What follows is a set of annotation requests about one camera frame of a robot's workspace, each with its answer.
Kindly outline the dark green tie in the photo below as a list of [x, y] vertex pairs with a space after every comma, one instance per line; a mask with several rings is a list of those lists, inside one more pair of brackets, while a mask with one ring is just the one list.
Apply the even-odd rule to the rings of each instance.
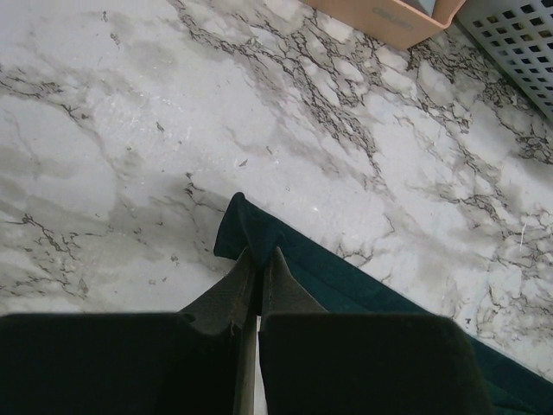
[[[219, 225], [213, 252], [237, 259], [249, 248], [257, 267], [280, 249], [296, 281], [331, 312], [423, 313], [377, 279], [235, 194]], [[498, 414], [550, 414], [552, 384], [475, 338], [470, 340]]]

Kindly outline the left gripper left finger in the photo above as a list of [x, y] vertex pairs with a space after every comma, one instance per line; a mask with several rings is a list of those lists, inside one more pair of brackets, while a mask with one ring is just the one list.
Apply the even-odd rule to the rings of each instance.
[[217, 284], [182, 310], [179, 390], [186, 414], [252, 414], [256, 276], [249, 249]]

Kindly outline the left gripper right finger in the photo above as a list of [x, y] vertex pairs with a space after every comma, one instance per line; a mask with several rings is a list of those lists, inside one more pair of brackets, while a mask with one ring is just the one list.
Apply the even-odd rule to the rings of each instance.
[[277, 247], [264, 268], [261, 317], [269, 314], [327, 313], [293, 277]]

